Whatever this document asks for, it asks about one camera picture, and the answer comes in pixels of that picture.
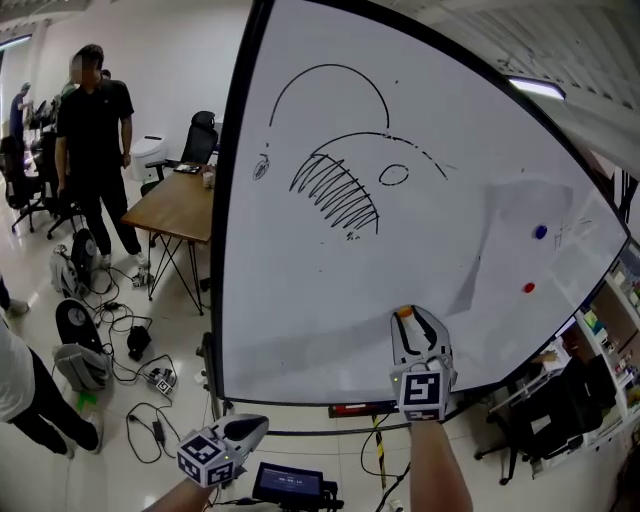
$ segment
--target white floor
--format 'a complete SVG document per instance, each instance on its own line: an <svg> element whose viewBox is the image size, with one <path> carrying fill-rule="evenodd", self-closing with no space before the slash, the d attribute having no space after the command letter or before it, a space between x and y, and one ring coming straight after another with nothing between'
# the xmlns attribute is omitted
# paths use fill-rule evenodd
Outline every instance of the white floor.
<svg viewBox="0 0 640 512"><path fill-rule="evenodd" d="M130 203L137 200L137 186L127 185ZM51 367L51 349L60 343L54 312L61 296L50 285L49 257L56 244L71 247L71 229L67 224L52 241L45 237L51 224L47 213L35 217L36 232L29 233L28 223L21 223L16 235L10 225L16 213L0 201L0 270L15 298L28 300L31 312L22 320L13 322L17 333ZM113 227L107 220L113 233ZM139 233L140 240L146 234ZM131 275L134 264L127 257L116 236L113 263ZM157 263L160 249L152 258ZM200 250L200 268L208 275L208 255ZM180 254L185 278L190 278L186 247ZM143 361L152 354L169 354L179 374L179 383L173 395L174 405L166 411L167 417L180 435L199 429L210 421L208 393L197 384L194 376L202 369L203 360L195 355L202 334L209 329L209 315L200 317L182 287L175 272L167 271L156 291L153 302L147 300L143 290L132 289L124 278L119 301L128 304L136 314L153 317L150 334L153 339ZM101 328L103 342L106 329ZM136 368L127 356L126 337L115 335L113 342L116 358L125 366ZM65 396L72 403L76 397L67 389L59 375L56 381L65 388ZM15 427L0 424L0 511L93 511L120 512L141 510L177 484L183 475L175 461L166 456L150 465L140 463L127 441L126 413L141 401L163 405L163 398L148 384L133 386L115 383L113 389L98 396L98 407L105 415L105 443L100 455L77 450L73 461L54 456L27 439ZM325 408L293 408L250 406L238 404L236 410L256 411L267 415L271 428L277 430L333 430L336 428L370 427L367 418L329 419ZM148 423L154 415L140 411L139 417ZM486 457L481 462L473 458L478 443L495 436L494 427L484 423L481 406L475 406L445 425L453 451L462 468L477 511L519 512L540 510L605 511L613 494L616 473L624 458L622 439L615 439L577 462L569 463L535 481L527 464L519 463L514 480L506 487L498 485L503 461L501 455ZM141 457L154 458L157 448L150 434L140 426L131 428L132 440ZM340 489L340 498L349 511L373 511L381 498L380 478L367 475L360 468L360 449L363 435L326 436L316 438L267 437L259 450L249 459L248 474L243 475L233 488L223 493L223 500L249 496L260 461L293 467L320 470L325 479L334 480ZM168 451L174 453L174 439L169 436ZM406 430L383 434L386 468L390 474L402 472L409 458L409 435ZM370 442L365 464L377 471L375 443ZM409 510L408 483L403 482L392 494Z"/></svg>

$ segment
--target white shirt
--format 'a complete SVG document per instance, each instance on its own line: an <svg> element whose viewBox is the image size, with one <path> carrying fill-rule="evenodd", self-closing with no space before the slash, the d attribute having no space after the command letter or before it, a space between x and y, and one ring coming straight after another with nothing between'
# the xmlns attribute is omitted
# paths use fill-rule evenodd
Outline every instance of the white shirt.
<svg viewBox="0 0 640 512"><path fill-rule="evenodd" d="M35 391L31 351L0 318L0 421L10 421L25 411Z"/></svg>

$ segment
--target trash can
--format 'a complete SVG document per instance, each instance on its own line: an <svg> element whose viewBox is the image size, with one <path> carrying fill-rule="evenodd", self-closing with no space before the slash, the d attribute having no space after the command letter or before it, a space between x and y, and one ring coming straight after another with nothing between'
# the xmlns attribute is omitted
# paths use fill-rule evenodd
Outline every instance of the trash can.
<svg viewBox="0 0 640 512"><path fill-rule="evenodd" d="M155 168L147 169L146 164L159 162L167 158L167 145L164 135L145 135L131 148L131 168L137 181L157 180Z"/></svg>

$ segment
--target blue magnet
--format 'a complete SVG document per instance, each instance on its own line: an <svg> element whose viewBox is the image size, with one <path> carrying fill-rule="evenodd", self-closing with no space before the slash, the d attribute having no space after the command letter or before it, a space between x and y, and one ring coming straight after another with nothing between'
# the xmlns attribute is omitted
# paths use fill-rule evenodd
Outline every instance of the blue magnet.
<svg viewBox="0 0 640 512"><path fill-rule="evenodd" d="M536 228L535 237L538 240L542 240L547 234L547 226L543 226L542 224Z"/></svg>

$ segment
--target black hair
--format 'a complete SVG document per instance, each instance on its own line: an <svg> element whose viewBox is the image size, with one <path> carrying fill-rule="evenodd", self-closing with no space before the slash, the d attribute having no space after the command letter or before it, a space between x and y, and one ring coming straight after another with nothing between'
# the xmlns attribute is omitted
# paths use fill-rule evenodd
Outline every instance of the black hair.
<svg viewBox="0 0 640 512"><path fill-rule="evenodd" d="M78 53L75 54L76 58L82 59L82 67L88 67L87 64L95 64L98 70L102 70L102 63L104 62L104 52L102 47L97 44L88 44L83 46Z"/></svg>

